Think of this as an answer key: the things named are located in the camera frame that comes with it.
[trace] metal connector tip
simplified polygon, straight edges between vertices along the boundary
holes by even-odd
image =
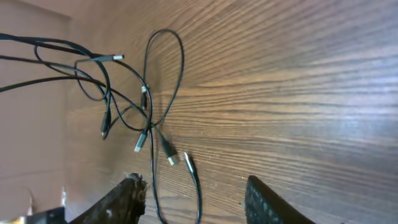
[[[124,59],[124,55],[113,55],[112,59],[113,60],[123,60]]]
[[[191,172],[191,174],[193,173],[193,166],[191,163],[191,158],[189,157],[188,153],[184,152],[184,157],[185,157],[185,162],[187,163],[187,167],[189,169],[189,172]]]
[[[168,160],[169,160],[169,162],[170,162],[170,164],[172,165],[172,166],[174,166],[175,164],[178,164],[178,162],[180,162],[180,159],[178,158],[178,155],[176,154],[176,155],[173,155],[173,156],[170,156],[169,158],[167,158]]]

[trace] black object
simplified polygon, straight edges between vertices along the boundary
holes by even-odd
[[[248,224],[315,224],[256,176],[249,176],[244,198]]]
[[[145,213],[146,190],[142,176],[130,174],[70,224],[136,224]]]
[[[66,224],[65,208],[58,207],[26,217],[27,224]]]

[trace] cable plug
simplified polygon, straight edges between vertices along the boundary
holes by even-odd
[[[140,107],[145,110],[147,108],[147,91],[148,89],[145,86],[141,87],[141,104]]]
[[[194,177],[194,175],[197,174],[197,170],[195,168],[195,164],[193,163],[192,157],[188,153],[184,152],[184,158],[185,158],[185,163],[187,164],[189,173],[191,174],[192,177]]]
[[[179,159],[176,150],[174,149],[173,145],[164,138],[163,134],[158,131],[160,137],[160,144],[162,145],[164,154],[166,155],[167,159],[169,160],[170,164],[174,166],[178,164]]]
[[[110,123],[111,123],[111,113],[105,112],[104,119],[102,120],[102,125],[101,125],[101,135],[103,140],[105,140],[106,137],[108,136],[108,129]]]
[[[102,55],[99,57],[91,58],[90,60],[94,60],[97,62],[110,62],[114,60],[123,60],[124,55]]]
[[[139,135],[139,139],[137,141],[136,148],[134,149],[134,152],[139,152],[142,149],[146,139],[147,139],[147,131],[143,130],[141,132],[141,134]]]

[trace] black plastic part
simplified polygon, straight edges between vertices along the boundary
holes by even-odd
[[[159,137],[160,137],[160,143],[162,145],[164,154],[166,155],[166,158],[172,157],[174,155],[177,155],[176,150],[174,149],[173,145],[164,138],[163,134],[158,131]]]
[[[248,224],[315,224],[256,176],[249,176],[244,198]]]

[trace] wooden surface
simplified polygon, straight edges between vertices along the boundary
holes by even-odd
[[[397,223],[397,1],[99,0],[71,24],[71,40],[124,53],[142,71],[146,41],[168,27],[186,67],[163,129],[195,156],[203,223],[244,223],[254,174],[317,223]],[[180,56],[157,39],[148,83],[155,117],[173,90]],[[112,87],[139,102],[138,81],[106,64]],[[94,65],[90,75],[101,78]],[[101,140],[104,104],[68,83],[68,219],[138,172],[149,148],[121,123]],[[127,104],[120,101],[121,107]],[[128,112],[131,124],[143,120]],[[195,189],[184,163],[159,152],[159,192],[170,223],[193,223]],[[149,192],[141,223],[159,223]]]

